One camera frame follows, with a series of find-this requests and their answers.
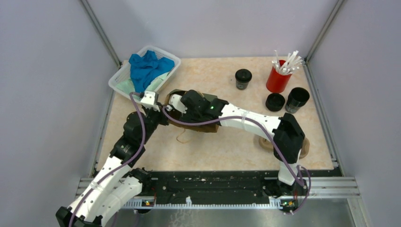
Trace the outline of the green brown paper bag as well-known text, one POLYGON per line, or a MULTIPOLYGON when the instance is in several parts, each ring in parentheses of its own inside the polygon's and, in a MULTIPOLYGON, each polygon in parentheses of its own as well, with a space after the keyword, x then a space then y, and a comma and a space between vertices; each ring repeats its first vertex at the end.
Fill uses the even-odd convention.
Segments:
POLYGON ((186 131, 196 131, 204 133, 216 133, 221 126, 219 122, 210 122, 222 115, 222 109, 228 101, 219 99, 215 95, 204 94, 196 90, 179 90, 171 91, 165 100, 167 106, 167 114, 173 121, 169 121, 174 126, 182 128, 183 131, 176 136, 176 140, 185 144, 190 142, 180 140, 186 131), (186 113, 180 113, 168 105, 168 98, 172 94, 182 95, 181 102, 187 107, 186 113))

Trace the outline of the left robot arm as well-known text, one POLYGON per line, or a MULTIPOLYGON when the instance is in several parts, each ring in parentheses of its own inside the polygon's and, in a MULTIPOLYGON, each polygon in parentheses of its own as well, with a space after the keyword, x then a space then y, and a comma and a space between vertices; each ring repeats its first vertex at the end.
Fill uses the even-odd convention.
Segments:
POLYGON ((168 122, 161 104, 143 110, 127 116, 123 135, 84 192, 69 206, 58 209, 56 219, 61 227, 102 227, 132 197, 150 193, 152 183, 130 171, 158 125, 168 122))

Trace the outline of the black coffee cup lid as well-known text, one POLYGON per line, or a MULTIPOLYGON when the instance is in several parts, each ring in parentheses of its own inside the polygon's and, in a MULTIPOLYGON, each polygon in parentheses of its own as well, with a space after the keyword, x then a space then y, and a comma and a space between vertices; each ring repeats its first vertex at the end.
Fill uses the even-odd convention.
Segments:
POLYGON ((235 79, 242 83, 248 83, 252 79, 252 73, 247 69, 240 69, 235 73, 235 79))

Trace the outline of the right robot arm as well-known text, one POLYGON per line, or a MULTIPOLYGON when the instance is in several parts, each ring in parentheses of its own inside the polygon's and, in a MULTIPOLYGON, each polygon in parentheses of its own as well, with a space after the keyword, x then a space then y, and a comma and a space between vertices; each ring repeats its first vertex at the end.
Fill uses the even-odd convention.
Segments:
POLYGON ((215 96, 207 99, 195 90, 170 100, 171 106, 181 113, 179 120, 190 126, 233 127, 270 141, 279 161, 278 191, 290 195, 296 189, 296 182, 300 182, 297 163, 305 133, 294 115, 285 113, 279 117, 255 113, 215 96))

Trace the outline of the stack of black lids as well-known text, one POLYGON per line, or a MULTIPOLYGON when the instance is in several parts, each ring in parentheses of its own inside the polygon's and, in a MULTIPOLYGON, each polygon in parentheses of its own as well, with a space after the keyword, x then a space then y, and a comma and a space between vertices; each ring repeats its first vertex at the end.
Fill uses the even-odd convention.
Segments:
POLYGON ((268 95, 265 106, 271 112, 278 112, 285 104, 285 98, 279 93, 271 93, 268 95))

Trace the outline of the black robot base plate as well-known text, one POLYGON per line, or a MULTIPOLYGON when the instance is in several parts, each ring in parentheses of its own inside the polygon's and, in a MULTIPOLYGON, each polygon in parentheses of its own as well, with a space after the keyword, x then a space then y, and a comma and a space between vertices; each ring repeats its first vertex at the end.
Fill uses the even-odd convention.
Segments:
POLYGON ((140 196, 156 199, 157 205, 267 204, 288 196, 299 199, 307 189, 278 180, 277 171, 149 171, 140 196))

